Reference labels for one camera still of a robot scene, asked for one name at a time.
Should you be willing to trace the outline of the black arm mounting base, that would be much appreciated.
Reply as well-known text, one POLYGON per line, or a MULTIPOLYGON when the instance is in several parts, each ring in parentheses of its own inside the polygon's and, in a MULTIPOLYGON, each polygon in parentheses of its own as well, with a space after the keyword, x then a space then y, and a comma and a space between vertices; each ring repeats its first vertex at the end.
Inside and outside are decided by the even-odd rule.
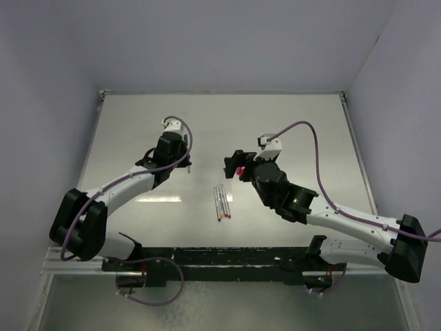
POLYGON ((104 272, 115 272, 123 287, 163 287, 168 281, 278 282, 285 285, 332 284, 331 272, 342 263, 327 263, 319 255, 325 236, 314 236, 307 247, 143 247, 141 262, 106 258, 104 272))

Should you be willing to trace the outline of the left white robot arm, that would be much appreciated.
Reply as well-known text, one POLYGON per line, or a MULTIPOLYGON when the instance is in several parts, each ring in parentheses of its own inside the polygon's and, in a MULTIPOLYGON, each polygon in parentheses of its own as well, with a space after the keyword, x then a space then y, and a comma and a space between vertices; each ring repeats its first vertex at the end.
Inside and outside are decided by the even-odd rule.
POLYGON ((61 260, 89 261, 96 256, 118 261, 126 270, 137 269, 146 258, 143 246, 132 237, 108 231, 113 212, 140 194, 167 181, 175 168, 191 164, 192 133, 164 132, 151 151, 119 178, 87 192, 69 190, 50 228, 50 239, 61 245, 61 260))

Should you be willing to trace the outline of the blue marker pen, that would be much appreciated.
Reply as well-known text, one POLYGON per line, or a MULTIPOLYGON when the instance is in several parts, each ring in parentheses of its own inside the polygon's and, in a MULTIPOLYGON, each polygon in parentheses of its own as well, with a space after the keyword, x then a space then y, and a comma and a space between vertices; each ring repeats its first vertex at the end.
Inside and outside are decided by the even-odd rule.
POLYGON ((216 186, 214 186, 214 203, 216 206, 216 217, 218 222, 221 222, 221 209, 220 209, 220 205, 219 205, 219 200, 218 200, 218 195, 217 195, 217 191, 216 191, 216 186))

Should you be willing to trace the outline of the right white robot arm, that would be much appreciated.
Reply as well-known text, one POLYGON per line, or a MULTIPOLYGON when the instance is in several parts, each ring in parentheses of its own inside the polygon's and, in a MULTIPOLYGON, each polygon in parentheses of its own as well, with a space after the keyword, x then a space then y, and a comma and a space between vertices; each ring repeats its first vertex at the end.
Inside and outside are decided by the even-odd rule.
POLYGON ((348 244, 329 237, 312 242, 306 254, 311 268, 357 263, 383 268, 401 281, 420 281, 428 239, 416 217, 405 214, 395 219, 345 210, 323 194, 291 183, 275 161, 265 161, 255 152, 236 150, 224 159, 224 164, 228 179, 242 168, 240 181, 250 182, 263 205, 282 219, 329 228, 351 237, 348 244))

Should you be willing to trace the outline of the green marker pen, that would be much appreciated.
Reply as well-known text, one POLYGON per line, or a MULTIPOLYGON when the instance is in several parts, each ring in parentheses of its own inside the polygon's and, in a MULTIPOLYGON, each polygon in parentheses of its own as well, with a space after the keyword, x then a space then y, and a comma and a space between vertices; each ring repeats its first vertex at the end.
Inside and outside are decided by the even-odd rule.
POLYGON ((186 142, 186 157, 185 160, 183 162, 185 169, 187 170, 187 173, 190 174, 191 173, 191 165, 192 162, 190 161, 190 152, 192 149, 192 138, 189 136, 189 134, 185 135, 185 142, 186 142))

